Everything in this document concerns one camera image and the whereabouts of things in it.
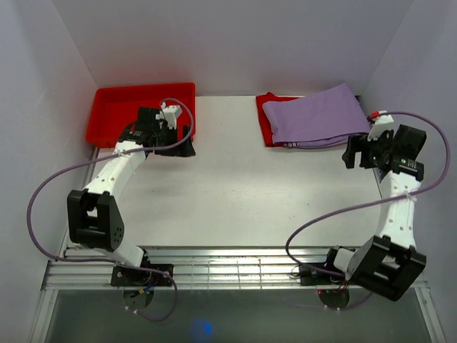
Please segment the purple trousers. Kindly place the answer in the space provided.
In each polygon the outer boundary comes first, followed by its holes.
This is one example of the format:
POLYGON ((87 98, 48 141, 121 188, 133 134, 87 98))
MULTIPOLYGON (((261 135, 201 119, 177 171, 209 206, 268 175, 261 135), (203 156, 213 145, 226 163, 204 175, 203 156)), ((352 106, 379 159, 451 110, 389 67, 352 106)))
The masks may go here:
POLYGON ((367 134, 368 119, 348 84, 292 101, 269 101, 263 110, 273 143, 299 149, 345 144, 352 134, 367 134))

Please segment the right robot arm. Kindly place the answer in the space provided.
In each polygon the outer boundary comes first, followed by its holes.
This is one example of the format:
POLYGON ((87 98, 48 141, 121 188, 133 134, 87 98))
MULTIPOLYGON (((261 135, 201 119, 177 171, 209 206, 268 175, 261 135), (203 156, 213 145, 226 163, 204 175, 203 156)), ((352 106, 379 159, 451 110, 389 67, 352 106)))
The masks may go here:
POLYGON ((399 300, 426 266, 426 256, 416 249, 413 237, 415 199, 424 166, 416 161, 426 142, 420 129, 400 125, 398 130, 383 130, 372 139, 368 134, 353 135, 342 160, 347 168, 356 165, 378 169, 381 205, 375 234, 357 250, 332 249, 329 262, 322 266, 327 282, 347 281, 381 295, 399 300), (361 160, 356 162, 356 154, 361 160))

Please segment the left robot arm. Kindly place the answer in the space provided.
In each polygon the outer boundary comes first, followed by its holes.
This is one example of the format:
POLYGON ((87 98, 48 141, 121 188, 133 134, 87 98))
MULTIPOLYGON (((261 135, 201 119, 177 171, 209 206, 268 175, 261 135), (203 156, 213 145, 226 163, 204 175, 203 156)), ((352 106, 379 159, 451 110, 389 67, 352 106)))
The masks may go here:
POLYGON ((149 154, 195 156, 192 125, 178 128, 179 117, 188 110, 184 104, 139 108, 136 121, 122 131, 101 171, 82 190, 73 190, 67 197, 70 240, 120 263, 135 285, 149 282, 151 263, 144 249, 127 241, 117 201, 149 154))

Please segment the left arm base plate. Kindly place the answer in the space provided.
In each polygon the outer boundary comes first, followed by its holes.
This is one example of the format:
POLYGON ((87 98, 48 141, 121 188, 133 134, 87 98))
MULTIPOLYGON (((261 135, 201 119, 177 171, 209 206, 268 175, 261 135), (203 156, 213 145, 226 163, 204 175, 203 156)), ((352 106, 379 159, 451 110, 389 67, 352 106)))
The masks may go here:
POLYGON ((113 287, 146 287, 150 285, 168 287, 171 286, 171 281, 162 274, 115 266, 111 274, 110 285, 113 287))

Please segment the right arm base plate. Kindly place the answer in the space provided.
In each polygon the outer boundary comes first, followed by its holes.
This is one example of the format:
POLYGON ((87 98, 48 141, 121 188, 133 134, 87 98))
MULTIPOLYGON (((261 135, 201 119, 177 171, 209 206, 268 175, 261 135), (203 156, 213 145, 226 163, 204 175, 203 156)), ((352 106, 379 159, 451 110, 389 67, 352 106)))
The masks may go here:
POLYGON ((314 263, 313 266, 317 267, 319 271, 311 269, 309 266, 305 265, 301 265, 298 268, 298 275, 301 286, 332 285, 341 284, 343 282, 344 277, 328 274, 321 271, 322 269, 327 269, 331 272, 341 274, 341 271, 335 268, 332 264, 322 262, 314 263))

